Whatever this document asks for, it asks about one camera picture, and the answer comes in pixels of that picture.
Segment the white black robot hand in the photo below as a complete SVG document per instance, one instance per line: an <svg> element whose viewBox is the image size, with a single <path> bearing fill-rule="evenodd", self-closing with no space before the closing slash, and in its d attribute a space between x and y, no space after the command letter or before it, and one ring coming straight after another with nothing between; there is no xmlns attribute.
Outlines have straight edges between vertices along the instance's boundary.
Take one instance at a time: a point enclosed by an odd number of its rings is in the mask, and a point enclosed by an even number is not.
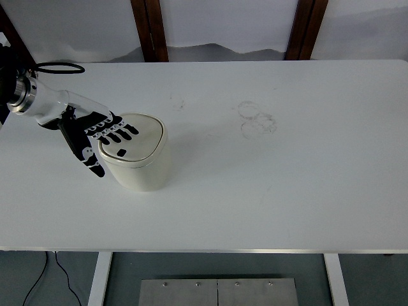
<svg viewBox="0 0 408 306"><path fill-rule="evenodd" d="M99 177L105 175L90 139L105 145L132 140L139 131L107 106L70 91L55 91L37 83L38 95L28 116L47 129L58 129L74 156Z"/></svg>

